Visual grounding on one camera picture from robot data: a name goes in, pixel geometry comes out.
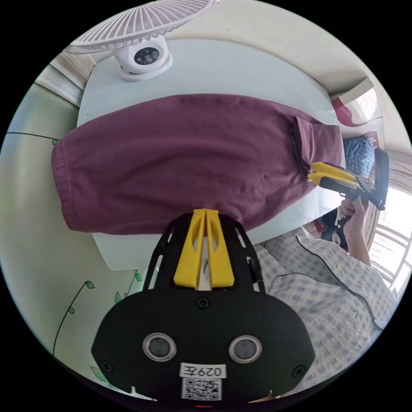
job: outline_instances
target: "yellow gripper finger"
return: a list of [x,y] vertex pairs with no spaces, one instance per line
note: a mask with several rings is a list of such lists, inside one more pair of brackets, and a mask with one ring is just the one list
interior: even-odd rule
[[310,166],[315,173],[309,174],[309,179],[311,175],[320,173],[324,175],[323,177],[330,177],[332,179],[342,180],[348,183],[356,181],[356,177],[352,173],[339,169],[338,167],[331,166],[330,164],[315,162],[311,163]]
[[190,222],[188,234],[183,245],[179,263],[173,281],[177,286],[193,288],[199,287],[200,266],[203,255],[203,239],[205,236],[206,209],[196,209]]
[[[210,288],[233,286],[235,277],[217,210],[206,210],[206,229]],[[215,241],[216,250],[213,247],[213,241]]]

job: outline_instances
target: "green leaf decal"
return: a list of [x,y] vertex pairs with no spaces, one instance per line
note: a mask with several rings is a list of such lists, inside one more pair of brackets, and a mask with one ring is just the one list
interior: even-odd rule
[[108,383],[108,380],[104,377],[102,371],[99,368],[95,368],[93,366],[90,366],[90,368],[93,371],[94,376],[96,376],[96,378],[99,379],[99,381]]

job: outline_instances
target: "red object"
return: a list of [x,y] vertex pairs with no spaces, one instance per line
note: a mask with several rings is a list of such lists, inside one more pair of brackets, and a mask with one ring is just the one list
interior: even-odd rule
[[319,233],[322,233],[325,230],[324,226],[322,226],[317,220],[314,220],[313,223],[315,224],[316,230]]

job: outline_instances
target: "blue plaid cloth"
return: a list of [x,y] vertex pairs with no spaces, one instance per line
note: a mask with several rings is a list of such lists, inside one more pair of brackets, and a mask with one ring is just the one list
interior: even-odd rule
[[300,316],[315,351],[312,366],[287,396],[354,363],[386,327],[398,301],[376,270],[302,227],[263,244],[255,250],[266,291]]
[[346,169],[356,175],[369,177],[375,161],[373,143],[363,137],[354,137],[343,141]]

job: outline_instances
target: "pink fabric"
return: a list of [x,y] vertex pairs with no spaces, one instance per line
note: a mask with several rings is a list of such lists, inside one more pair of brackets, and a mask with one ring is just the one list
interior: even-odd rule
[[162,233],[195,208],[257,227],[314,189],[310,163],[340,164],[338,126],[252,97],[164,97],[71,131],[52,168],[67,226]]

